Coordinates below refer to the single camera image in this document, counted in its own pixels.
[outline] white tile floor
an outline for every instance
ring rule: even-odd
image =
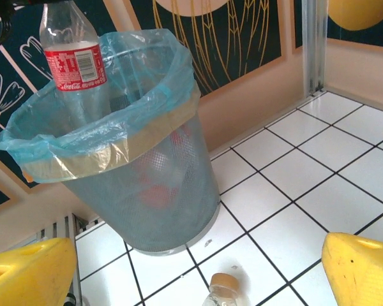
[[[222,204],[190,250],[145,256],[104,222],[77,236],[85,306],[199,306],[212,274],[247,305],[335,306],[328,231],[383,241],[383,112],[325,93],[213,160]]]

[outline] blue plastic bag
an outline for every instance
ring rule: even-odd
[[[197,111],[190,51],[165,29],[100,38],[112,113],[71,131],[54,82],[32,95],[0,132],[6,150],[36,182],[87,177],[132,162]]]

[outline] small plastic bottle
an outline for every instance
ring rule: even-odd
[[[44,4],[40,41],[74,129],[110,113],[98,35],[73,1]]]
[[[238,280],[225,273],[216,273],[211,277],[210,294],[203,306],[239,306],[237,304],[239,291]]]

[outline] trash can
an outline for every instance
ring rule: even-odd
[[[208,231],[220,200],[190,52],[164,29],[100,45],[112,113],[70,131],[51,82],[13,113],[0,149],[34,181],[62,182],[133,248],[172,254]]]

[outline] beige tape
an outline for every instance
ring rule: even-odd
[[[55,157],[24,164],[22,170],[38,182],[60,182],[88,177],[128,164],[158,145],[171,132],[196,115],[200,91],[175,110],[155,118],[144,129],[91,155]]]

